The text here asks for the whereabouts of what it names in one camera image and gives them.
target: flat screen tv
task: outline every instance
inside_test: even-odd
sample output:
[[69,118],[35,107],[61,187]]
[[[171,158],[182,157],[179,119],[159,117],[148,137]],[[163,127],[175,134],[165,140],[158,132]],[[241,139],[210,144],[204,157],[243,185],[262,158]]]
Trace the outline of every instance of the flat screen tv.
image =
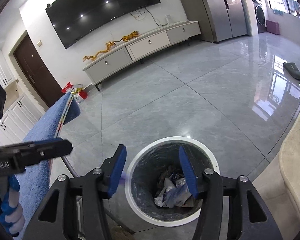
[[67,49],[96,28],[160,0],[55,0],[48,17]]

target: washing machine door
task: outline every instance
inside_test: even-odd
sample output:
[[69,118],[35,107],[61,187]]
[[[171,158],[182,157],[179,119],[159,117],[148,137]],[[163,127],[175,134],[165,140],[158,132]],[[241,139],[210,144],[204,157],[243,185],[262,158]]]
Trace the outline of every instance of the washing machine door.
[[256,10],[256,17],[257,17],[257,21],[260,25],[264,25],[265,24],[265,14],[263,13],[263,9],[261,7],[261,5],[257,5],[255,7]]

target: purple box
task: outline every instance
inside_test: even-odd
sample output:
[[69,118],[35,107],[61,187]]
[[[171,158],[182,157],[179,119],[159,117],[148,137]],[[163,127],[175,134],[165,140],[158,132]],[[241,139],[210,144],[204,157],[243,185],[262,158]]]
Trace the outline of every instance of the purple box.
[[273,22],[273,21],[266,20],[266,24],[267,24],[267,32],[277,34],[277,35],[280,34],[279,23],[278,22]]

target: cabinet leg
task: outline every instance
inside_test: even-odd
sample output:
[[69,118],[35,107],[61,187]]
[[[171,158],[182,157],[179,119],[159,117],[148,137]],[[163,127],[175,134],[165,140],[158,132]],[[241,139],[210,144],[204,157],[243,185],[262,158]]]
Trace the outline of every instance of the cabinet leg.
[[98,91],[100,92],[100,88],[98,87],[99,84],[95,84],[94,86],[96,87],[96,89],[98,89]]

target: screw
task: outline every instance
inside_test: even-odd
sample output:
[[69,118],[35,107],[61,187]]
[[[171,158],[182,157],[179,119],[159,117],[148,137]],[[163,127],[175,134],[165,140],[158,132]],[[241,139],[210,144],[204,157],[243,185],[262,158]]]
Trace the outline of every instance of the screw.
[[204,173],[205,173],[205,174],[208,174],[208,175],[211,175],[213,172],[214,172],[213,169],[210,169],[210,168],[206,168],[206,169],[204,170]]
[[247,182],[249,179],[246,176],[241,175],[239,177],[239,180],[242,181],[242,182]]
[[99,175],[99,174],[101,174],[103,171],[102,171],[102,169],[100,169],[100,168],[95,168],[94,170],[93,170],[93,174],[94,175]]
[[58,180],[59,181],[64,181],[64,180],[66,180],[66,178],[67,178],[67,175],[60,175],[59,177],[58,177]]

